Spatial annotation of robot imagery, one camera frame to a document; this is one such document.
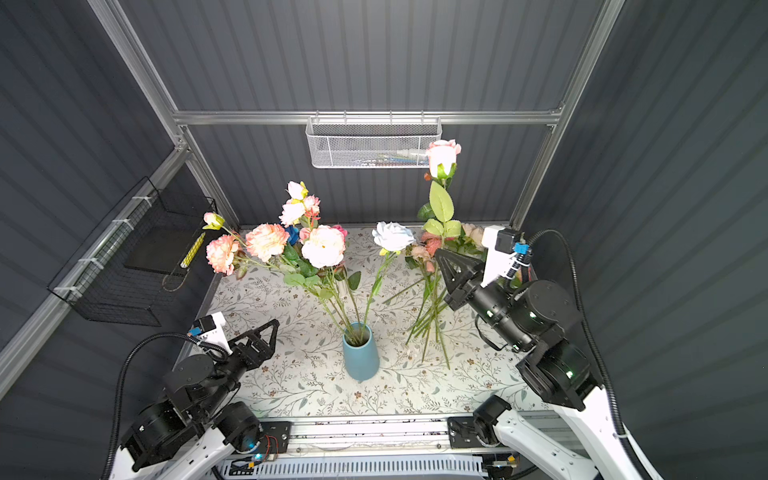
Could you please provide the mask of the white rose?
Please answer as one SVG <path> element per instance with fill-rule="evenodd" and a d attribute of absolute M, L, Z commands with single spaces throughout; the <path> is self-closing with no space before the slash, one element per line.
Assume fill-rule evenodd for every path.
<path fill-rule="evenodd" d="M 415 236 L 411 229 L 396 223 L 380 221 L 372 230 L 374 243 L 380 248 L 379 255 L 383 258 L 377 269 L 370 294 L 366 301 L 363 317 L 363 326 L 368 326 L 371 306 L 378 296 L 384 277 L 394 260 L 410 245 L 415 242 Z"/>

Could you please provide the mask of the pink spray rose stem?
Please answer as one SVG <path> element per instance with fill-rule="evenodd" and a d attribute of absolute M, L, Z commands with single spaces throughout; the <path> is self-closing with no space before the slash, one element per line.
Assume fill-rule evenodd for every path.
<path fill-rule="evenodd" d="M 248 271 L 263 268 L 281 275 L 286 285 L 300 287 L 311 295 L 303 287 L 304 277 L 299 266 L 303 243 L 301 232 L 311 229 L 299 227 L 300 240 L 291 246 L 287 242 L 285 227 L 281 224 L 265 223 L 239 234 L 230 229 L 224 217 L 219 214 L 207 212 L 203 221 L 204 231 L 221 233 L 205 249 L 205 258 L 214 272 L 241 279 Z"/>

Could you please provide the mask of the blue ceramic vase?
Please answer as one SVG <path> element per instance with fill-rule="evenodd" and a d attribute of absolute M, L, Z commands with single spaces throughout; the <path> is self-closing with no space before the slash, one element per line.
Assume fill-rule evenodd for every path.
<path fill-rule="evenodd" d="M 349 376 L 360 382 L 372 379 L 379 370 L 380 358 L 371 328 L 352 323 L 342 339 L 344 365 Z"/>

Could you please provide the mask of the blue rose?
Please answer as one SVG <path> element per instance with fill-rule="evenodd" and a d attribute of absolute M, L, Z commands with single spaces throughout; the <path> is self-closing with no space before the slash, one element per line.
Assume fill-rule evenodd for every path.
<path fill-rule="evenodd" d="M 295 225 L 290 225 L 285 227 L 285 231 L 288 234 L 288 240 L 287 242 L 294 246 L 296 245 L 300 240 L 300 229 Z"/>

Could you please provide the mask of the pink peony stem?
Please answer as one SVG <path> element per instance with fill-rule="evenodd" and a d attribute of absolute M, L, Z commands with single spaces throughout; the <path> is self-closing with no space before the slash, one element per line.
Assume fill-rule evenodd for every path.
<path fill-rule="evenodd" d="M 343 333 L 351 346 L 362 346 L 366 334 L 359 325 L 362 319 L 353 292 L 361 275 L 344 265 L 346 234 L 342 227 L 327 225 L 301 232 L 300 273 L 303 287 L 315 296 L 325 313 Z"/>

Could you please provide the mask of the pink multi-bloom rose stem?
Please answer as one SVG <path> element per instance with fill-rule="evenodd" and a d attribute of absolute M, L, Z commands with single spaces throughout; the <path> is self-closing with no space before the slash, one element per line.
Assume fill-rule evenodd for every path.
<path fill-rule="evenodd" d="M 280 223 L 284 227 L 317 228 L 320 220 L 320 198 L 311 195 L 304 182 L 290 181 L 286 191 L 289 199 L 282 206 Z"/>

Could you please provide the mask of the single pink rose stem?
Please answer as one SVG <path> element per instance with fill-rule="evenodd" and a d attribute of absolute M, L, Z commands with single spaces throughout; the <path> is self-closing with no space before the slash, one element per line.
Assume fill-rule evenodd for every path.
<path fill-rule="evenodd" d="M 461 235 L 461 223 L 455 218 L 455 207 L 448 192 L 457 170 L 457 157 L 461 145 L 456 140 L 437 140 L 426 150 L 430 181 L 429 201 L 424 214 L 425 223 L 420 243 L 413 248 L 413 256 L 426 274 L 424 302 L 426 312 L 434 316 L 439 310 L 441 277 L 434 259 L 435 252 L 447 240 Z"/>

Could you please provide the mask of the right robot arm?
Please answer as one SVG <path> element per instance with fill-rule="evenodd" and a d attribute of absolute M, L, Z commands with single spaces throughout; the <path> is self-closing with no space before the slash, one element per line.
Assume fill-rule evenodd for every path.
<path fill-rule="evenodd" d="M 444 249 L 435 253 L 443 274 L 446 304 L 468 305 L 477 321 L 521 354 L 516 369 L 526 385 L 566 423 L 584 452 L 577 454 L 531 425 L 498 395 L 473 413 L 481 443 L 521 453 L 557 479 L 656 479 L 659 474 L 613 413 L 608 381 L 595 356 L 567 337 L 583 315 L 566 291 L 548 280 L 533 280 L 510 292 L 490 274 L 507 274 L 529 264 L 531 248 L 517 244 L 511 254 L 486 261 Z"/>

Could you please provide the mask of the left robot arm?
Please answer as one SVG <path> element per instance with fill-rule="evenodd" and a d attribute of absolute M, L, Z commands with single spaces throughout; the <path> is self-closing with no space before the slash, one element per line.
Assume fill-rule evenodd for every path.
<path fill-rule="evenodd" d="M 234 398 L 244 375 L 275 354 L 279 326 L 271 319 L 227 339 L 222 321 L 208 315 L 186 333 L 157 333 L 139 342 L 118 374 L 102 478 L 200 479 L 207 473 L 218 476 L 218 464 L 232 454 L 247 457 L 249 465 L 278 454 L 278 439 Z M 145 346 L 160 339 L 182 340 L 199 351 L 163 376 L 161 397 L 121 432 L 131 363 Z"/>

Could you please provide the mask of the pile of artificial flowers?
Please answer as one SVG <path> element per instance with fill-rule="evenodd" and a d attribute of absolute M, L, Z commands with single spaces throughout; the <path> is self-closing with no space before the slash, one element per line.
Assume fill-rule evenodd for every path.
<path fill-rule="evenodd" d="M 440 346 L 446 366 L 450 367 L 444 326 L 440 318 L 442 312 L 448 308 L 443 300 L 447 294 L 447 287 L 435 259 L 436 252 L 439 248 L 443 248 L 484 261 L 487 257 L 487 248 L 482 244 L 485 230 L 486 227 L 462 223 L 459 230 L 452 231 L 452 236 L 444 237 L 423 229 L 421 238 L 405 249 L 406 266 L 410 270 L 418 271 L 420 279 L 386 299 L 383 304 L 389 306 L 396 298 L 418 286 L 422 287 L 418 313 L 409 327 L 409 336 L 406 340 L 406 343 L 413 339 L 424 340 L 422 361 L 426 360 L 427 347 L 432 338 Z"/>

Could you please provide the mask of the floral table mat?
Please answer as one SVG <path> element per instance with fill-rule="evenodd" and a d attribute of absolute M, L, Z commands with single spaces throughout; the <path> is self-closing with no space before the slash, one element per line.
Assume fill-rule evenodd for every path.
<path fill-rule="evenodd" d="M 365 381 L 346 371 L 340 330 L 319 301 L 275 272 L 215 276 L 202 311 L 223 313 L 228 337 L 279 321 L 275 355 L 244 376 L 236 395 L 261 418 L 462 414 L 492 394 L 515 410 L 545 409 L 519 376 L 518 355 L 487 346 L 470 308 L 441 313 L 440 340 L 410 337 L 422 291 L 419 273 L 396 260 L 371 306 L 380 367 Z"/>

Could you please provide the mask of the yellow marker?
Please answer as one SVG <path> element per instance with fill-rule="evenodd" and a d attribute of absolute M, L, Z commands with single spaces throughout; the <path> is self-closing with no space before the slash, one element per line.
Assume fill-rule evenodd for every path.
<path fill-rule="evenodd" d="M 204 243 L 204 240 L 205 240 L 205 233 L 201 233 L 195 239 L 195 241 L 192 243 L 192 245 L 188 249 L 187 253 L 185 254 L 185 256 L 182 258 L 182 260 L 179 263 L 179 266 L 182 269 L 188 269 L 190 267 L 190 265 L 192 264 L 192 262 L 194 261 L 196 255 L 197 255 L 200 247 Z"/>

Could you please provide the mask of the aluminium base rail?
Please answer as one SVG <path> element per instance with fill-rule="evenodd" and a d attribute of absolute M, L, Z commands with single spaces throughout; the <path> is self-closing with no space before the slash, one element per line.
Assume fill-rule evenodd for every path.
<path fill-rule="evenodd" d="M 118 440 L 109 459 L 139 471 L 175 459 L 181 449 L 201 449 L 205 440 L 226 454 L 239 455 L 447 447 L 451 451 L 480 453 L 509 450 L 552 472 L 597 464 L 597 452 L 588 442 L 583 441 L 580 450 L 572 450 L 531 424 L 525 414 L 513 410 L 490 417 L 318 417 L 262 422 L 243 402 L 224 407 L 206 423 L 185 424 L 176 419 L 173 411 L 148 414 Z"/>

